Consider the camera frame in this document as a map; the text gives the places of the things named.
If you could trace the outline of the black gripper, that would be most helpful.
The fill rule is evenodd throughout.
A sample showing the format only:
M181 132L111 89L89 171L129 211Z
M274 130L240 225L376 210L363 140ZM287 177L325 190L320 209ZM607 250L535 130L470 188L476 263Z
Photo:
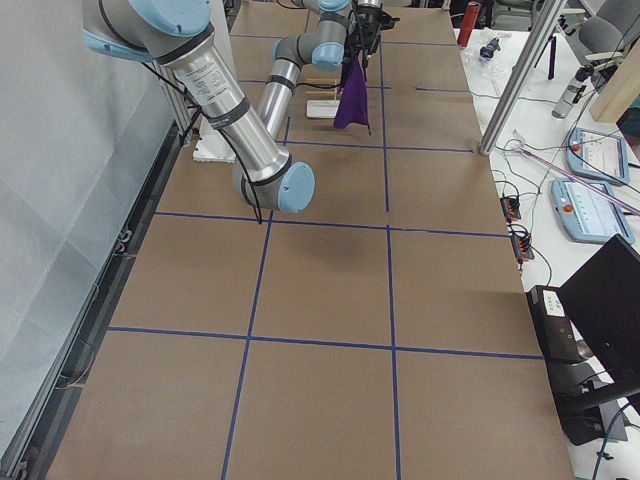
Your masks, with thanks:
M368 30L377 30L382 14L381 0L357 0L355 7L359 25Z
M355 25L350 28L344 42L343 65L347 65L360 58L364 60L368 59L366 40L367 29L365 27Z

